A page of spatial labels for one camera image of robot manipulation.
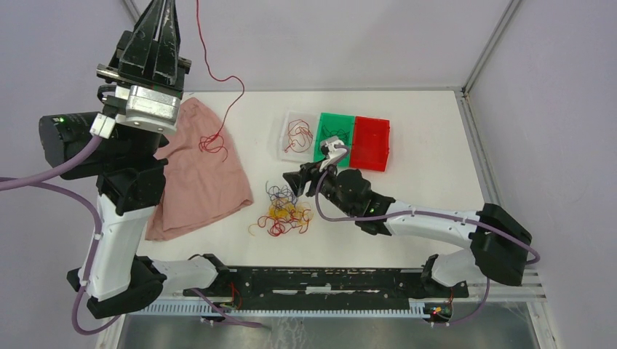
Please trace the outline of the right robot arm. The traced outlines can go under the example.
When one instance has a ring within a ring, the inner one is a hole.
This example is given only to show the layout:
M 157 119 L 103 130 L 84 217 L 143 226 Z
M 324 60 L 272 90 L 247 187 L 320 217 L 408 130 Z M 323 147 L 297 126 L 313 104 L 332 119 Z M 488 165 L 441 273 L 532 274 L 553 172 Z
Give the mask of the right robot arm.
M 436 254 L 423 267 L 422 291 L 438 297 L 449 286 L 480 275 L 506 286 L 521 286 L 526 267 L 539 261 L 531 234 L 503 207 L 486 203 L 479 211 L 431 209 L 384 196 L 358 169 L 338 172 L 303 164 L 282 177 L 295 196 L 326 199 L 342 212 L 329 222 L 353 222 L 370 235 L 415 236 L 459 248 Z

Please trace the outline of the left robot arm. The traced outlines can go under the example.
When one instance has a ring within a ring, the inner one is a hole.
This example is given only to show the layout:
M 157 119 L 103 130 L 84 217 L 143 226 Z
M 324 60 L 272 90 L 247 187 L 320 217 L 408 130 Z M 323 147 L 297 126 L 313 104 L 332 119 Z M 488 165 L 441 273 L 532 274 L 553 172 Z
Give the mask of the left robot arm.
M 39 136 L 47 162 L 62 177 L 96 177 L 97 222 L 84 264 L 69 284 L 87 295 L 96 319 L 148 307 L 164 294 L 205 289 L 218 296 L 228 275 L 211 254 L 163 262 L 137 249 L 161 201 L 167 161 L 155 152 L 176 130 L 184 78 L 173 1 L 151 1 L 134 28 L 123 32 L 108 64 L 97 67 L 100 111 L 43 116 Z

